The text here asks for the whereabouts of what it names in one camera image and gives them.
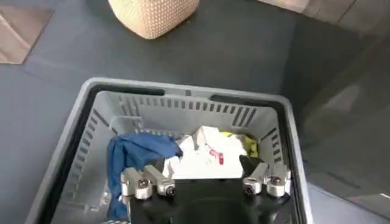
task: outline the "yellow cloth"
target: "yellow cloth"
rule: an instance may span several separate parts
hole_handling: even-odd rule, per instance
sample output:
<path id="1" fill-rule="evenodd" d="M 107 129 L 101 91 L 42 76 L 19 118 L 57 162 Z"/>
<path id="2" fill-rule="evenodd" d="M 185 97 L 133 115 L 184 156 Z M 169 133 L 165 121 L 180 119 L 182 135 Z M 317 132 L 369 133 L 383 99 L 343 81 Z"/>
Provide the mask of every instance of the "yellow cloth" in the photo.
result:
<path id="1" fill-rule="evenodd" d="M 222 131 L 222 135 L 226 137 L 236 136 L 237 139 L 243 143 L 243 148 L 248 153 L 250 157 L 258 158 L 257 142 L 256 140 L 246 136 L 246 135 L 237 135 L 231 132 Z"/>

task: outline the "laundry basket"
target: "laundry basket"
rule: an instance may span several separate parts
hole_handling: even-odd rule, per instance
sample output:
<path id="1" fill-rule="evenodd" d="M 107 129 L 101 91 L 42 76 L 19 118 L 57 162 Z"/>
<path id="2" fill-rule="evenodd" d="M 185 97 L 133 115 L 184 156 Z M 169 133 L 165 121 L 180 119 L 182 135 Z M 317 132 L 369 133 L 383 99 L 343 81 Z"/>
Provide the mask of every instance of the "laundry basket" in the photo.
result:
<path id="1" fill-rule="evenodd" d="M 109 140 L 125 133 L 180 137 L 201 125 L 250 133 L 260 158 L 292 171 L 295 223 L 312 223 L 291 106 L 283 97 L 226 89 L 93 78 L 76 99 L 26 223 L 107 220 Z"/>

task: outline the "blue cloth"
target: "blue cloth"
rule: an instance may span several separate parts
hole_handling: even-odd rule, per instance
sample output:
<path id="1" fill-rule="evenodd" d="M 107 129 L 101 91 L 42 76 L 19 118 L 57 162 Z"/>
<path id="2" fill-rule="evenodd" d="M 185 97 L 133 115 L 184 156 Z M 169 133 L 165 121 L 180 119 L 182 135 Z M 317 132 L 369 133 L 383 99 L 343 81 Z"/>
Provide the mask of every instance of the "blue cloth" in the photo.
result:
<path id="1" fill-rule="evenodd" d="M 121 195 L 121 172 L 125 168 L 143 170 L 148 161 L 172 157 L 176 151 L 174 139 L 167 136 L 140 133 L 111 139 L 107 147 L 107 178 L 112 200 L 107 216 L 111 219 L 127 217 L 125 205 L 118 201 Z"/>

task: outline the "clothing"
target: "clothing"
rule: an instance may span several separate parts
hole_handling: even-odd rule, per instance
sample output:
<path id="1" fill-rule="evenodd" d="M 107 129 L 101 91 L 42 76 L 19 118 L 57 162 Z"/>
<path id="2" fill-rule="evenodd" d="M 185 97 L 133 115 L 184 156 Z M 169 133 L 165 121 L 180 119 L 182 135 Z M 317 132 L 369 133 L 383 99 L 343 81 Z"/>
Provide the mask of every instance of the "clothing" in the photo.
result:
<path id="1" fill-rule="evenodd" d="M 178 142 L 182 157 L 165 160 L 163 175 L 172 179 L 241 178 L 240 155 L 247 155 L 236 135 L 227 137 L 216 127 L 201 126 Z"/>
<path id="2" fill-rule="evenodd" d="M 246 135 L 238 135 L 231 132 L 221 132 L 222 135 L 228 138 L 236 138 L 239 139 L 242 143 L 242 147 L 245 151 L 248 152 L 250 157 L 258 158 L 258 149 L 256 140 L 246 136 Z"/>
<path id="3" fill-rule="evenodd" d="M 121 195 L 121 172 L 127 167 L 143 170 L 145 164 L 157 158 L 170 158 L 178 148 L 173 138 L 150 133 L 118 136 L 107 147 L 107 178 L 112 200 L 107 216 L 111 219 L 127 217 L 124 204 L 118 201 Z"/>

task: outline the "floor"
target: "floor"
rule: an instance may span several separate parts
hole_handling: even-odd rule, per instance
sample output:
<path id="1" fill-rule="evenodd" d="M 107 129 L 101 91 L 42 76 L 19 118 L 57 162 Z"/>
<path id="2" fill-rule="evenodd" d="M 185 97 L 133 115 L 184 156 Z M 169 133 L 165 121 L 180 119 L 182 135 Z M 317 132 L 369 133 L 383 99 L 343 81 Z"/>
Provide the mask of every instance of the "floor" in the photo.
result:
<path id="1" fill-rule="evenodd" d="M 253 0 L 208 0 L 178 28 L 148 41 L 117 22 L 106 0 L 3 2 L 48 7 L 54 14 L 23 65 L 0 65 L 2 223 L 24 222 L 86 79 L 280 93 L 299 19 Z M 309 191 L 317 224 L 390 223 L 316 186 Z"/>

